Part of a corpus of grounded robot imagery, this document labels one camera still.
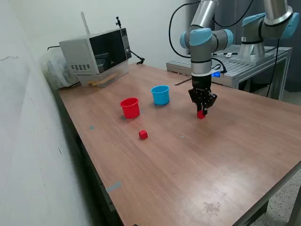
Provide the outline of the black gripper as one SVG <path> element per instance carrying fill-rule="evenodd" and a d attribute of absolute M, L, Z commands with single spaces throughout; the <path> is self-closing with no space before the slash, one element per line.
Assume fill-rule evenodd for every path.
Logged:
<path fill-rule="evenodd" d="M 192 89 L 188 90 L 192 102 L 197 105 L 197 113 L 202 112 L 204 116 L 217 99 L 217 95 L 211 92 L 211 84 L 211 75 L 192 76 Z"/>

